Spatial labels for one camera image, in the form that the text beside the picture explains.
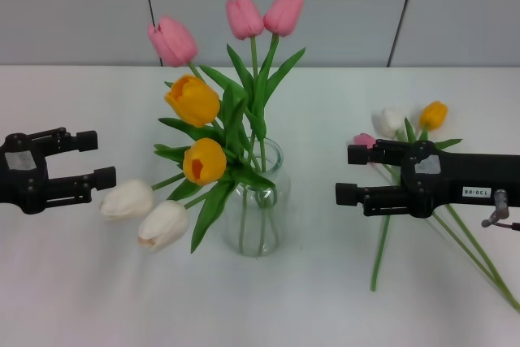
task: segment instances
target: cut flower lying on table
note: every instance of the cut flower lying on table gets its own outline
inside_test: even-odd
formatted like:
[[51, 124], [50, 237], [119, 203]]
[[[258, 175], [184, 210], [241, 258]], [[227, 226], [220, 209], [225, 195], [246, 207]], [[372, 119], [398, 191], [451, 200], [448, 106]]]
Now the cut flower lying on table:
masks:
[[[420, 116], [419, 124], [420, 124], [420, 133], [419, 136], [415, 136], [414, 127], [411, 122], [399, 111], [396, 109], [383, 109], [381, 116], [379, 117], [379, 128], [383, 129], [383, 133], [386, 137], [390, 139], [397, 139], [402, 142], [416, 142], [416, 140], [428, 140], [429, 138], [429, 130], [434, 130], [440, 128], [448, 114], [448, 107], [442, 102], [433, 102], [428, 105]], [[369, 148], [375, 143], [375, 139], [369, 134], [362, 133], [358, 136], [355, 136], [353, 139], [354, 144], [356, 145], [366, 145]], [[460, 143], [462, 139], [452, 139], [441, 142], [436, 142], [436, 146], [438, 149], [446, 149], [450, 146], [456, 145]], [[401, 181], [400, 172], [393, 167], [390, 167], [386, 164], [383, 164], [383, 167], [386, 171], [388, 171], [392, 177], [392, 181], [395, 184], [399, 184]], [[461, 217], [458, 213], [453, 209], [451, 205], [446, 205], [448, 212], [454, 218], [455, 222], [465, 234], [467, 240], [474, 246], [477, 253], [483, 259], [484, 263], [487, 267], [485, 267], [480, 260], [477, 259], [476, 255], [473, 254], [470, 248], [462, 241], [461, 238], [446, 224], [446, 222], [439, 216], [437, 212], [433, 213], [433, 219], [446, 231], [446, 233], [451, 236], [457, 244], [461, 246], [461, 248], [466, 252], [466, 254], [474, 261], [476, 266], [482, 271], [482, 273], [498, 288], [504, 298], [509, 302], [509, 304], [517, 311], [520, 311], [520, 304], [514, 298], [513, 294], [509, 291], [508, 287], [505, 285], [505, 282], [502, 280], [500, 274], [496, 270], [493, 265], [491, 259], [485, 253], [480, 244], [476, 241], [474, 236], [471, 234], [468, 227], [464, 224]], [[385, 241], [388, 234], [388, 226], [390, 224], [391, 216], [387, 215], [383, 218], [383, 230], [381, 233], [381, 237], [379, 239], [379, 248], [375, 258], [374, 270], [372, 271], [372, 279], [370, 282], [370, 289], [375, 291], [377, 288], [377, 279], [379, 274], [379, 268], [381, 266], [381, 260], [383, 257]]]
[[[299, 50], [270, 75], [280, 37], [293, 32], [302, 7], [303, 0], [275, 0], [262, 18], [253, 0], [227, 0], [227, 19], [233, 35], [239, 40], [249, 38], [251, 41], [253, 75], [231, 46], [227, 46], [227, 52], [242, 85], [214, 68], [199, 66], [223, 89], [222, 101], [192, 63], [198, 48], [191, 32], [168, 16], [161, 17], [157, 28], [149, 26], [149, 39], [163, 62], [171, 67], [187, 65], [193, 72], [175, 83], [165, 81], [169, 88], [165, 100], [179, 118], [159, 121], [186, 133], [194, 143], [183, 147], [156, 144], [156, 155], [171, 160], [172, 167], [181, 168], [182, 172], [154, 186], [141, 180], [124, 182], [106, 195], [101, 212], [109, 220], [148, 215], [139, 228], [138, 241], [150, 251], [156, 252], [181, 238], [189, 228], [187, 209], [199, 202], [204, 203], [193, 230], [192, 252], [222, 214], [238, 184], [258, 192], [275, 189], [275, 184], [263, 176], [267, 163], [264, 108], [282, 79], [305, 53], [305, 48]], [[264, 28], [272, 33], [271, 45], [258, 70], [255, 38]], [[251, 127], [249, 136], [243, 125], [244, 116]], [[262, 151], [260, 158], [253, 153], [255, 142]], [[167, 200], [153, 209], [153, 191], [182, 179]], [[195, 196], [208, 184], [214, 186], [185, 205], [179, 203]], [[272, 207], [267, 200], [258, 202], [260, 207]]]

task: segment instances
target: label sticker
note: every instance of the label sticker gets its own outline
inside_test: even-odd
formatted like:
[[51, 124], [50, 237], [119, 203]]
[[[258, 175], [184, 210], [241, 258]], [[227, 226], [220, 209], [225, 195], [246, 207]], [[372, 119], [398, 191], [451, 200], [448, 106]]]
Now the label sticker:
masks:
[[489, 187], [464, 187], [462, 188], [463, 197], [490, 198], [491, 189]]
[[415, 173], [430, 175], [440, 174], [439, 156], [436, 154], [431, 154], [424, 160], [421, 160], [419, 163], [415, 164]]
[[31, 171], [36, 168], [36, 163], [30, 150], [6, 152], [5, 155], [7, 166], [10, 170]]

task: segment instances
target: yellow tulip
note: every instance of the yellow tulip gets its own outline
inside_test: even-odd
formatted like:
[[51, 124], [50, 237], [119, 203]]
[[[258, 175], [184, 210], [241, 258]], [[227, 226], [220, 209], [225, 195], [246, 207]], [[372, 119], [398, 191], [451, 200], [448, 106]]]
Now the yellow tulip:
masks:
[[220, 110], [219, 95], [191, 75], [178, 79], [164, 98], [179, 118], [197, 128], [214, 121]]
[[442, 126], [447, 114], [448, 107], [442, 102], [435, 101], [422, 111], [419, 122], [423, 128], [434, 130]]
[[226, 171], [226, 155], [220, 144], [201, 138], [184, 152], [183, 171], [186, 179], [200, 186], [219, 180]]

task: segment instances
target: tulip leaf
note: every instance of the tulip leaf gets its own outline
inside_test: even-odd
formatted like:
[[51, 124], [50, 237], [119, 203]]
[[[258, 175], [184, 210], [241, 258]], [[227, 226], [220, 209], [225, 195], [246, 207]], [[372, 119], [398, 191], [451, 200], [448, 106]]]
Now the tulip leaf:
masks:
[[223, 139], [219, 132], [217, 132], [215, 128], [211, 126], [196, 128], [195, 126], [187, 124], [183, 120], [177, 118], [159, 118], [159, 122], [186, 133], [195, 141], [200, 140], [201, 138], [210, 138], [217, 141], [221, 145], [223, 144]]
[[204, 201], [201, 212], [198, 215], [197, 223], [192, 235], [192, 253], [201, 244], [204, 235], [209, 227], [220, 217], [226, 205], [226, 200], [236, 187], [236, 182], [219, 181], [207, 193], [208, 197]]
[[461, 141], [462, 141], [461, 138], [452, 138], [451, 140], [436, 142], [435, 146], [440, 150], [445, 150], [446, 148], [456, 145]]
[[256, 115], [251, 113], [249, 109], [245, 109], [245, 116], [247, 117], [249, 123], [251, 124], [251, 129], [254, 131], [254, 134], [257, 135], [257, 139], [263, 140], [267, 135], [267, 126], [264, 118], [258, 118]]
[[225, 91], [226, 89], [232, 89], [233, 93], [235, 93], [236, 97], [243, 97], [245, 96], [245, 91], [242, 89], [241, 85], [236, 83], [234, 80], [231, 80], [227, 76], [223, 75], [216, 69], [212, 67], [207, 67], [206, 65], [199, 66], [204, 73], [206, 73], [213, 81], [222, 87], [222, 89]]
[[202, 186], [199, 186], [196, 183], [193, 183], [187, 179], [184, 179], [181, 184], [179, 184], [173, 193], [170, 194], [168, 199], [170, 201], [180, 201], [181, 199], [189, 198], [192, 195], [195, 195], [202, 189]]
[[169, 158], [170, 160], [173, 160], [174, 162], [181, 163], [184, 161], [184, 152], [189, 150], [189, 146], [181, 146], [180, 148], [169, 148], [167, 150], [165, 149], [157, 149], [155, 154], [157, 156], [161, 156], [162, 158]]
[[421, 131], [421, 134], [419, 136], [419, 140], [421, 140], [421, 141], [427, 141], [428, 140], [428, 126], [425, 126], [424, 129]]
[[242, 86], [244, 87], [245, 92], [247, 93], [249, 99], [254, 95], [254, 81], [251, 73], [247, 70], [242, 62], [241, 57], [236, 53], [233, 48], [227, 44], [227, 53], [229, 54], [229, 58], [235, 67], [236, 74], [240, 78], [242, 82]]
[[405, 118], [405, 128], [406, 128], [406, 136], [408, 137], [408, 142], [416, 142], [414, 128], [412, 124], [409, 122], [407, 118]]
[[223, 96], [223, 125], [224, 125], [224, 139], [226, 141], [226, 148], [237, 156], [243, 154], [242, 143], [240, 141], [239, 131], [242, 125], [242, 118], [244, 117], [244, 110], [247, 105], [246, 97], [241, 97], [238, 102], [235, 102], [235, 94], [232, 89], [224, 91]]
[[262, 64], [262, 68], [258, 73], [257, 79], [257, 87], [254, 94], [253, 105], [251, 106], [251, 111], [258, 118], [263, 119], [263, 108], [265, 106], [266, 101], [266, 89], [267, 89], [267, 78], [269, 77], [269, 71], [271, 69], [271, 65], [273, 64], [273, 58], [275, 57], [276, 47], [278, 46], [278, 35], [273, 34], [271, 39], [271, 46], [269, 47], [269, 51], [267, 52], [266, 59]]
[[259, 187], [261, 189], [274, 189], [275, 184], [270, 180], [259, 175], [251, 166], [240, 165], [230, 168], [230, 172], [237, 182], [248, 186]]
[[271, 77], [267, 80], [266, 85], [266, 93], [265, 93], [265, 102], [264, 106], [267, 104], [267, 101], [271, 97], [271, 95], [275, 92], [276, 87], [280, 84], [283, 78], [293, 69], [296, 63], [301, 59], [301, 56], [306, 52], [306, 48], [297, 51], [287, 60], [285, 60], [282, 65], [279, 66], [278, 70], [271, 75]]

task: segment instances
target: white tulip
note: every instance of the white tulip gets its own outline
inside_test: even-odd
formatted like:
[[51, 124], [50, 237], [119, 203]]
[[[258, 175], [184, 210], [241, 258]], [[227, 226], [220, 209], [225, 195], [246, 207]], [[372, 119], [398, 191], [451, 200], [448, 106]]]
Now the white tulip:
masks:
[[161, 202], [139, 227], [139, 244], [157, 252], [179, 240], [188, 230], [188, 211], [175, 201]]
[[405, 125], [405, 115], [398, 109], [385, 107], [379, 121], [381, 134], [388, 138], [394, 138], [398, 130]]
[[142, 180], [131, 179], [113, 188], [99, 206], [109, 220], [144, 217], [154, 208], [154, 191]]

